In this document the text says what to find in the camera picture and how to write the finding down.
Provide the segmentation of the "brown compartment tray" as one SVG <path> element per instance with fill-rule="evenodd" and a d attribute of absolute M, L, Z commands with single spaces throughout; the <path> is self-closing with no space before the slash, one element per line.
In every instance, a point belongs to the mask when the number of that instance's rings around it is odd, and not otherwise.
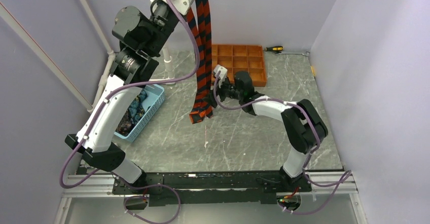
<path fill-rule="evenodd" d="M 247 71 L 255 87 L 265 87 L 267 73 L 260 45 L 212 45 L 212 69 L 221 65 L 228 70 L 229 80 L 239 71 Z"/>

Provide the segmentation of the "orange navy striped tie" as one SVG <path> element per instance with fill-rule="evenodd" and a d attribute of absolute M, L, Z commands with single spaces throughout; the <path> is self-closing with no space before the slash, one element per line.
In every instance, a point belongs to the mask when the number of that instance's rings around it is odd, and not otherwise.
<path fill-rule="evenodd" d="M 212 80 L 212 31 L 209 0 L 195 0 L 197 16 L 187 13 L 187 22 L 198 46 L 199 63 L 196 71 L 197 92 L 189 114 L 192 124 L 211 118 L 212 106 L 204 99 L 208 97 Z"/>

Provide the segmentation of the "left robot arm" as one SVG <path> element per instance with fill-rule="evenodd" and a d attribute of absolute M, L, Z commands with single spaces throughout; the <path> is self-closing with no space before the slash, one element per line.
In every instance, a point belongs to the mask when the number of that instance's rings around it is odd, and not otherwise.
<path fill-rule="evenodd" d="M 112 138 L 132 101 L 151 84 L 158 66 L 156 58 L 179 22 L 184 22 L 184 16 L 168 4 L 158 4 L 150 17 L 134 6 L 117 13 L 112 34 L 121 50 L 115 56 L 106 88 L 84 126 L 65 139 L 73 154 L 81 154 L 96 169 L 119 176 L 134 194 L 145 189 L 147 175 Z"/>

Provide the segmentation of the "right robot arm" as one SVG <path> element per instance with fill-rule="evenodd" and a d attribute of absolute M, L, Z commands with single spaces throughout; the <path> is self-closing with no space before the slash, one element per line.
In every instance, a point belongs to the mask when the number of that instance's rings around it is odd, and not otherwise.
<path fill-rule="evenodd" d="M 285 191 L 292 191 L 298 186 L 299 177 L 303 175 L 311 153 L 316 151 L 328 136 L 325 123 L 308 99 L 290 102 L 272 98 L 255 90 L 248 72 L 237 72 L 232 83 L 227 72 L 223 66 L 215 67 L 212 72 L 214 86 L 205 101 L 214 108 L 220 106 L 229 109 L 222 103 L 226 98 L 234 99 L 239 103 L 235 109 L 283 123 L 292 149 L 280 169 L 282 175 L 279 184 Z"/>

